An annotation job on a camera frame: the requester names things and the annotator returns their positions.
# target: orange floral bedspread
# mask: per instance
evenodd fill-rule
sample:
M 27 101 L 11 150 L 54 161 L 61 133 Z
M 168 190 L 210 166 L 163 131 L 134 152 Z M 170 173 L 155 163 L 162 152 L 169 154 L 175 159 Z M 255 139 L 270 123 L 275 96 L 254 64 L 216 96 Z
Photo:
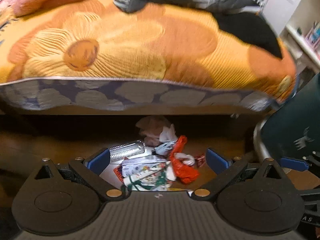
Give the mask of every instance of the orange floral bedspread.
M 11 21 L 0 33 L 0 83 L 29 77 L 109 77 L 259 90 L 283 100 L 295 65 L 221 31 L 210 13 L 149 4 L 125 14 L 86 0 Z

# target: blue gripper pad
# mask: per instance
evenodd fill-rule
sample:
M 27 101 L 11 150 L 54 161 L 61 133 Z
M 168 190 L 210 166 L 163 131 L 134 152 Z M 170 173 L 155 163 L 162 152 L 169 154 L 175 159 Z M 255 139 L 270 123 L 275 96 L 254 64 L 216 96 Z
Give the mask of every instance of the blue gripper pad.
M 205 160 L 208 166 L 216 174 L 220 174 L 221 172 L 223 172 L 233 164 L 232 160 L 227 159 L 223 155 L 217 154 L 210 148 L 207 149 L 207 152 L 205 154 Z
M 109 163 L 110 151 L 108 148 L 103 148 L 96 154 L 91 155 L 89 158 L 84 160 L 84 166 L 97 175 L 100 175 Z
M 296 171 L 306 171 L 309 169 L 309 165 L 305 161 L 288 157 L 281 158 L 279 164 L 283 168 L 289 168 Z

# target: shelf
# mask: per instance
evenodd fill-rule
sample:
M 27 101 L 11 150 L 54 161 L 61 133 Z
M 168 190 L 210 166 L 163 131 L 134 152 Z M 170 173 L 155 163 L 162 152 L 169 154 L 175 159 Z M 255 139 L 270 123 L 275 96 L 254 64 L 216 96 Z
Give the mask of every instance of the shelf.
M 297 30 L 287 25 L 286 30 L 290 33 L 292 38 L 299 44 L 302 50 L 310 57 L 310 59 L 320 68 L 320 59 L 318 55 L 310 48 L 309 44 L 306 42 L 303 36 L 297 33 Z

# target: ridged black surface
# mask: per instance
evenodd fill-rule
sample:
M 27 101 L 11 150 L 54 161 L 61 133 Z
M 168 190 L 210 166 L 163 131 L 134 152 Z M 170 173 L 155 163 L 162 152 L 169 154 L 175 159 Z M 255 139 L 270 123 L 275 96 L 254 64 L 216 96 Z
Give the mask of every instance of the ridged black surface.
M 17 240 L 50 237 L 22 232 Z M 192 200 L 184 192 L 133 192 L 120 202 L 108 203 L 89 226 L 54 240 L 301 240 L 295 232 L 281 236 L 256 236 L 224 222 L 209 202 Z

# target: mattress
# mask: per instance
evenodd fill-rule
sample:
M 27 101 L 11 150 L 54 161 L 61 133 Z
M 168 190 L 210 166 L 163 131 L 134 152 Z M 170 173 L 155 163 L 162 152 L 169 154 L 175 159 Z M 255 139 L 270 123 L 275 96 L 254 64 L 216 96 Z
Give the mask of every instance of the mattress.
M 207 12 L 148 4 L 126 14 L 86 0 L 14 19 L 0 32 L 0 94 L 29 110 L 80 105 L 123 110 L 145 104 L 283 102 L 295 65 L 219 29 Z

